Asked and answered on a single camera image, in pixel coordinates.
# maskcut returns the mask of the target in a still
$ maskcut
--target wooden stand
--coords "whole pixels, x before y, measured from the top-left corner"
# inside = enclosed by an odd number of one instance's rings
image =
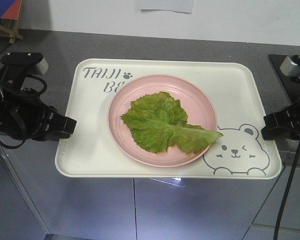
[[[22,6],[18,19],[2,19],[0,18],[0,37],[9,38],[10,44],[15,44],[16,38],[23,40],[24,37],[19,34],[19,20],[22,12]]]

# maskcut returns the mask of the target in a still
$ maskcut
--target bear ear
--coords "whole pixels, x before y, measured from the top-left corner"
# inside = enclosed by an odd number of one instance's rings
[[[249,134],[251,136],[254,136],[257,138],[259,136],[259,131],[255,126],[252,126],[251,124],[242,124],[239,128],[240,131]]]

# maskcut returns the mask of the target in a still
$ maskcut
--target paper on wall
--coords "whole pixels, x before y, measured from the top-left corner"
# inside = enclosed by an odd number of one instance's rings
[[[194,0],[140,0],[141,10],[167,10],[192,13]]]

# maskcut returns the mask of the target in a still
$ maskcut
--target cabinet door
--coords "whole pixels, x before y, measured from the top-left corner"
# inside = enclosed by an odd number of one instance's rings
[[[45,233],[0,162],[0,240],[43,240]]]
[[[49,231],[83,239],[136,239],[133,180],[63,176],[55,166],[57,146],[28,140],[4,150]]]
[[[262,206],[254,223],[274,226],[291,168],[287,167]],[[300,230],[300,167],[297,167],[284,207],[280,226]]]
[[[137,239],[240,240],[274,182],[136,179]]]

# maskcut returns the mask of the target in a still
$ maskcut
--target green lettuce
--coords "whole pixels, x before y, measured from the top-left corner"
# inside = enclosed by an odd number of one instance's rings
[[[121,115],[134,141],[152,153],[167,151],[177,145],[186,153],[198,153],[220,138],[222,133],[190,125],[188,115],[167,92],[146,94],[131,102],[131,108]]]

